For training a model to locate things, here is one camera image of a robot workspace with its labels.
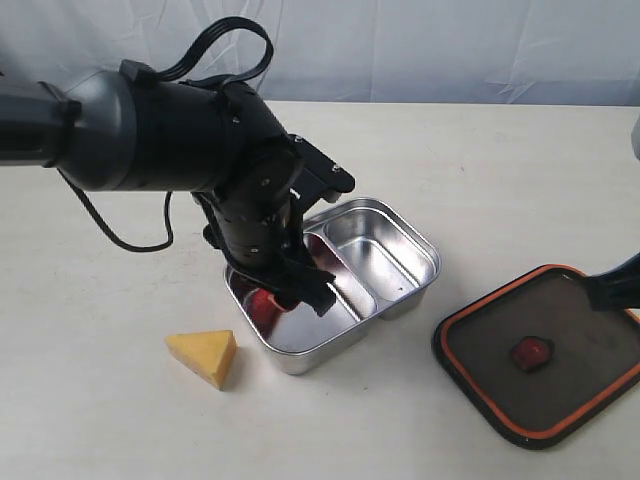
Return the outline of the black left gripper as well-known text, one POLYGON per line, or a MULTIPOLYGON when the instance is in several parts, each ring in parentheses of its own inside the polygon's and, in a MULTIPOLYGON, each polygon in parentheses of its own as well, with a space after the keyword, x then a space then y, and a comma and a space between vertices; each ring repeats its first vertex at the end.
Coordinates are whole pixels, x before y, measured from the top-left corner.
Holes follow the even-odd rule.
POLYGON ((204 158, 203 185, 213 228, 236 272, 288 312, 304 303, 320 317, 336 302, 335 276, 311 265, 290 188, 303 161, 294 149, 251 149, 204 158))

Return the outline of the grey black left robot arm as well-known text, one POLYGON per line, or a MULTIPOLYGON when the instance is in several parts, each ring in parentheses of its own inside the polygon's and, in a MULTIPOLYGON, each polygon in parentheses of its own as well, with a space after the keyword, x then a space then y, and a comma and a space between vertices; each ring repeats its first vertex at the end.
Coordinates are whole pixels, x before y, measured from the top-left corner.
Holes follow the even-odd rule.
POLYGON ((334 304, 334 277, 303 239, 303 154, 246 84, 141 86, 100 71, 62 90, 3 78, 1 162, 56 169, 80 194, 187 192, 205 239, 277 305, 334 304))

